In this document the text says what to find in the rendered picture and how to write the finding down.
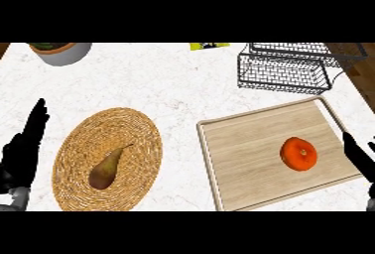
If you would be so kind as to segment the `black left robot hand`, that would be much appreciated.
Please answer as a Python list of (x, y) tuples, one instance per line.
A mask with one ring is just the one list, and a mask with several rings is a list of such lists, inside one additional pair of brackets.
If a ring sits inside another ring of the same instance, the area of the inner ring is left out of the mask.
[(0, 161), (0, 194), (17, 187), (28, 188), (35, 178), (38, 152), (44, 136), (47, 114), (46, 100), (31, 110), (23, 131), (17, 133), (3, 147)]

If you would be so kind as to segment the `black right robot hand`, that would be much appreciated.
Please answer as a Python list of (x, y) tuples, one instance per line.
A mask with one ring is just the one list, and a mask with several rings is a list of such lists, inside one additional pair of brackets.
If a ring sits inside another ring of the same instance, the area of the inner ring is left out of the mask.
[(363, 177), (370, 183), (375, 183), (375, 161), (370, 159), (361, 148), (359, 147), (353, 136), (344, 132), (344, 155), (350, 160), (351, 164), (357, 168)]

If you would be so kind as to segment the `orange round squash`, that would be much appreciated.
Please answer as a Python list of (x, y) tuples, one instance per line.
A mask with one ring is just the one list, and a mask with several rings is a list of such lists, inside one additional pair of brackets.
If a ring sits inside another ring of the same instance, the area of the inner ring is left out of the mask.
[(291, 137), (280, 146), (280, 160), (295, 171), (307, 171), (317, 162), (313, 145), (302, 139)]

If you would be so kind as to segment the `pale wooden tray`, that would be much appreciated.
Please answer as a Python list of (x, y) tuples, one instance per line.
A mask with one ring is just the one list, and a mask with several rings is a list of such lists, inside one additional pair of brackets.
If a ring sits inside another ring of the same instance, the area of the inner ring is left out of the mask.
[[(342, 152), (344, 125), (320, 96), (196, 124), (215, 208), (251, 210), (361, 177)], [(283, 163), (285, 140), (317, 152), (304, 172)]]

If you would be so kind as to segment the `round woven wicker placemat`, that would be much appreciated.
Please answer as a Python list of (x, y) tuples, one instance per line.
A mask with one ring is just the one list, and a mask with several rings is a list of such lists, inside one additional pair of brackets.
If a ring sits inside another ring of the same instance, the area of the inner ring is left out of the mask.
[(110, 108), (69, 134), (53, 167), (53, 193), (65, 211), (127, 211), (152, 187), (162, 158), (161, 135), (147, 116)]

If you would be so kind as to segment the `brown green pear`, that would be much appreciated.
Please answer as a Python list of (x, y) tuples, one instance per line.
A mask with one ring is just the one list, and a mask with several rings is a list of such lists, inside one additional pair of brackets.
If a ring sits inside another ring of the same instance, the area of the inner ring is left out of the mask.
[(97, 190), (105, 190), (113, 182), (116, 174), (116, 165), (122, 150), (131, 147), (128, 144), (116, 148), (102, 159), (99, 164), (93, 167), (88, 177), (90, 186)]

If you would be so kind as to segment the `grey plant pot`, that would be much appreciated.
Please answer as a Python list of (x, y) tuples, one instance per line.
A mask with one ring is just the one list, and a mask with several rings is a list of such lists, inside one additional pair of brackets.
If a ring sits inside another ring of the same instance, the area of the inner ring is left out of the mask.
[(53, 50), (38, 50), (34, 46), (29, 46), (31, 50), (51, 66), (63, 66), (78, 62), (87, 55), (93, 44), (91, 43), (68, 43), (62, 47)]

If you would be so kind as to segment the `yellow green printed card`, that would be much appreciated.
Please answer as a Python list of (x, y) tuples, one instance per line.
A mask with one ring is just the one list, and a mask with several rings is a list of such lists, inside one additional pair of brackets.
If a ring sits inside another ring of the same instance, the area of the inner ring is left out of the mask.
[(190, 51), (198, 51), (227, 47), (230, 43), (190, 43), (189, 45)]

